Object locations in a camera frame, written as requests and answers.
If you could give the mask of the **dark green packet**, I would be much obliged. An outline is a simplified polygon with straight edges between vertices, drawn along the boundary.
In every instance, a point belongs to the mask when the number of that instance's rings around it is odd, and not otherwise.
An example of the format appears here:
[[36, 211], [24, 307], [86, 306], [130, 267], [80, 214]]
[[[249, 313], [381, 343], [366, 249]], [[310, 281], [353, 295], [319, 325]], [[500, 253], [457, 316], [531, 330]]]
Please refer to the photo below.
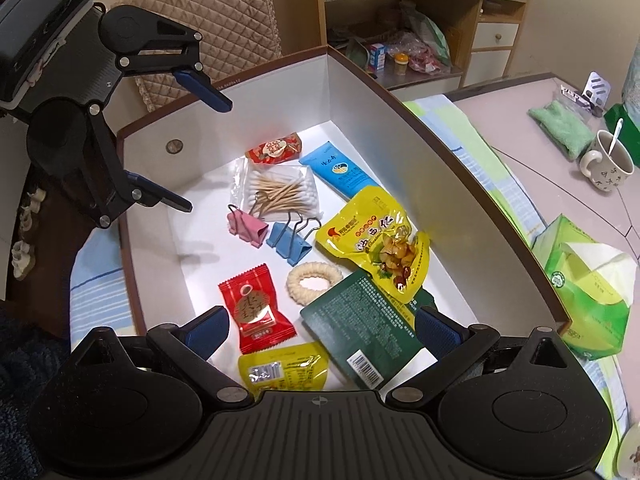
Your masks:
[[425, 289], [402, 304], [358, 270], [303, 307], [300, 315], [345, 376], [361, 389], [378, 390], [422, 349], [414, 331], [420, 307], [436, 307]]

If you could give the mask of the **pink binder clip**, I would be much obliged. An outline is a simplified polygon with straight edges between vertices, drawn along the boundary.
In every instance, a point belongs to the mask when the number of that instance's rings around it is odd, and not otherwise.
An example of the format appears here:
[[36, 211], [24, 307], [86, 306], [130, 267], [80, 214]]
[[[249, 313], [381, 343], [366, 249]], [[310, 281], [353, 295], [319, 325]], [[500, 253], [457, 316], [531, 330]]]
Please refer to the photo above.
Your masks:
[[227, 214], [229, 232], [245, 243], [261, 248], [267, 237], [269, 226], [265, 221], [248, 214], [235, 205], [228, 205]]

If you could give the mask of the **small yellow snack pouch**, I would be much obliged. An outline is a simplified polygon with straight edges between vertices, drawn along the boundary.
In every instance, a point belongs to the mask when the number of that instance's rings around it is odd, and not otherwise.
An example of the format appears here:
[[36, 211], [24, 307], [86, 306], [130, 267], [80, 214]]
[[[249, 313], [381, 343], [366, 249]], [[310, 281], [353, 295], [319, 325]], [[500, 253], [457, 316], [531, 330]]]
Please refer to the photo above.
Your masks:
[[322, 344], [307, 342], [244, 354], [238, 367], [254, 396], [268, 390], [318, 391], [326, 384], [329, 356]]

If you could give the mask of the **cream hair scrunchie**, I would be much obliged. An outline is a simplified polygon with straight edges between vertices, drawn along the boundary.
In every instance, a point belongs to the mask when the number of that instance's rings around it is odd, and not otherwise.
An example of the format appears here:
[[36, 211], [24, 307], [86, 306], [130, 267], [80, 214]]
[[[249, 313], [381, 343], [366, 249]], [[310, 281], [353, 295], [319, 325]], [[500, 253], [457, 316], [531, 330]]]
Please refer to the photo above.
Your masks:
[[306, 307], [342, 279], [342, 271], [334, 264], [308, 262], [294, 266], [286, 278], [285, 287], [296, 304]]

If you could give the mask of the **red orange candy packet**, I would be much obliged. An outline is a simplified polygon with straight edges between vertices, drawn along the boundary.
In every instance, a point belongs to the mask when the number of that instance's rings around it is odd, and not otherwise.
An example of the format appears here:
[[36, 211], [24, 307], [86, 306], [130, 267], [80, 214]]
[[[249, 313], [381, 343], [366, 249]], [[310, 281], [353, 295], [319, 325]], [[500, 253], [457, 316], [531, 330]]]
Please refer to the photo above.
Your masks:
[[245, 157], [257, 165], [277, 165], [298, 159], [302, 139], [296, 132], [264, 142], [245, 152]]

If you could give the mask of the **yellow chestnut snack pouch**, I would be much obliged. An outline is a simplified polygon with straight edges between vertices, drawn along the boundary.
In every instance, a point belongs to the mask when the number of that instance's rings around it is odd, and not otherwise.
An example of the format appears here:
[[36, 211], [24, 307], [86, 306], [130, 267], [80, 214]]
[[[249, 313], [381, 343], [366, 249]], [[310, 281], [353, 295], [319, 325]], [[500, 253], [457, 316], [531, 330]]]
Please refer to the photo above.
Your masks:
[[379, 289], [402, 304], [416, 296], [430, 265], [430, 238], [379, 186], [360, 190], [320, 228], [316, 241], [369, 273]]

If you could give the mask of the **blue binder clip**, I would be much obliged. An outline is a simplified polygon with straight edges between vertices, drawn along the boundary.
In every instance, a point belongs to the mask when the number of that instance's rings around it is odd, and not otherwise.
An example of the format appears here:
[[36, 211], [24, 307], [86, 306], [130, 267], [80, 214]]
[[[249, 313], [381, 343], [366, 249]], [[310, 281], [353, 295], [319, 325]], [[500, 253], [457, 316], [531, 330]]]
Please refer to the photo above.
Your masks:
[[297, 266], [311, 251], [311, 235], [320, 229], [321, 221], [316, 217], [303, 217], [292, 212], [285, 222], [274, 222], [267, 238], [267, 245], [290, 266]]

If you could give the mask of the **cotton swab bag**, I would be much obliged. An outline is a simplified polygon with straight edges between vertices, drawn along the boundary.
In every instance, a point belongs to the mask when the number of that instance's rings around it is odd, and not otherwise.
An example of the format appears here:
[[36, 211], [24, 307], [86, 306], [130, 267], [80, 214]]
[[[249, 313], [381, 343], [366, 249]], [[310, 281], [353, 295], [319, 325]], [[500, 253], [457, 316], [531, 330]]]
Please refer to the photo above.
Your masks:
[[252, 216], [275, 222], [288, 213], [320, 218], [319, 195], [309, 166], [258, 165], [241, 157], [230, 165], [230, 203]]

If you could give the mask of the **blue cream tube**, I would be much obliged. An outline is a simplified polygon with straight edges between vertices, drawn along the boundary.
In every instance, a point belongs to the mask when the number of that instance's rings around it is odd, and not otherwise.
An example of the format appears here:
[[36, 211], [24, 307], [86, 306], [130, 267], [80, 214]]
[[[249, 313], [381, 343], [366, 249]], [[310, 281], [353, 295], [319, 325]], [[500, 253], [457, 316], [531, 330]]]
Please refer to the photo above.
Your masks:
[[356, 162], [331, 142], [322, 144], [300, 159], [312, 172], [348, 200], [368, 186], [378, 186]]

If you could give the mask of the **green tissue pack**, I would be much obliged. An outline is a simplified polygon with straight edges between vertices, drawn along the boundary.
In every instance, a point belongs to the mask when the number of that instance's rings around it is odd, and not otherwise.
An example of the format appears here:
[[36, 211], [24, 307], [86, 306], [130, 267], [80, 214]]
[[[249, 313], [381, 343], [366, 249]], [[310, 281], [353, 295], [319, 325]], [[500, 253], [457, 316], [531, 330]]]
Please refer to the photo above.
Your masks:
[[637, 260], [596, 242], [562, 214], [536, 238], [533, 253], [570, 318], [564, 342], [586, 360], [620, 353], [634, 303]]

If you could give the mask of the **white cartoon mug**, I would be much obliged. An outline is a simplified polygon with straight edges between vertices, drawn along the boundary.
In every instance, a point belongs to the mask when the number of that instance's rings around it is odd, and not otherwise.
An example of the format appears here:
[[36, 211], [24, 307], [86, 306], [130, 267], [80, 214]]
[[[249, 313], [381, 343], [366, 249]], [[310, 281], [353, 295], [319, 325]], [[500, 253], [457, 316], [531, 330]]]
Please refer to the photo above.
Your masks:
[[617, 452], [617, 475], [623, 479], [640, 479], [640, 424], [632, 425], [620, 441]]

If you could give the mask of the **wooden shelf cabinet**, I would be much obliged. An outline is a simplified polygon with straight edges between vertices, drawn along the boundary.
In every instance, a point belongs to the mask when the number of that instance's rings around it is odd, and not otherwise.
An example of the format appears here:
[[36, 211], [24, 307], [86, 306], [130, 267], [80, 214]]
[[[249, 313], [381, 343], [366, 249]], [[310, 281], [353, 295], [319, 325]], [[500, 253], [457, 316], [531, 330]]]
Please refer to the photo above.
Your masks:
[[344, 55], [363, 47], [368, 60], [382, 44], [404, 52], [402, 74], [392, 61], [373, 63], [388, 90], [454, 90], [506, 76], [528, 0], [273, 0], [286, 54], [332, 46]]

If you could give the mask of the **green folded cloth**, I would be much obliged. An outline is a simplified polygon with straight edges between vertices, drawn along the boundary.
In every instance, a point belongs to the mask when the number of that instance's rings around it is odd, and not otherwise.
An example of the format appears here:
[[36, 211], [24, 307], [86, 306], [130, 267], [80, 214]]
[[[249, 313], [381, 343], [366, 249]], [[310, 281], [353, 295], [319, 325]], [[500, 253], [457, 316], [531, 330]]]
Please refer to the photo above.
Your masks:
[[527, 114], [570, 162], [582, 156], [594, 140], [594, 133], [582, 118], [557, 100], [544, 107], [530, 108]]

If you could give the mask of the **spotted mug with spoon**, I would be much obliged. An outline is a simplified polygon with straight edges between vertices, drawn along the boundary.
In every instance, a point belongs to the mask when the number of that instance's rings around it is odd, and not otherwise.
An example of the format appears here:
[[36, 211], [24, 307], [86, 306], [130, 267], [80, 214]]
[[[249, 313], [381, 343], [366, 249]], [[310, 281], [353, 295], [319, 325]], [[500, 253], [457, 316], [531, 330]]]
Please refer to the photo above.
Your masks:
[[579, 161], [582, 175], [600, 192], [620, 188], [633, 174], [634, 161], [620, 140], [599, 130]]

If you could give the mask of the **light blue resealable bag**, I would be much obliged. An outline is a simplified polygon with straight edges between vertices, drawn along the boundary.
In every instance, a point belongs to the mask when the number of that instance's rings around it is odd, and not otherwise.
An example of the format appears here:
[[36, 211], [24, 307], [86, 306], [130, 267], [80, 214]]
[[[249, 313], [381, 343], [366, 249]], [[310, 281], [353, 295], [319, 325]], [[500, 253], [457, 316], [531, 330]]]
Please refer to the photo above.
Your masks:
[[622, 104], [628, 117], [640, 128], [640, 41], [629, 63], [622, 90]]

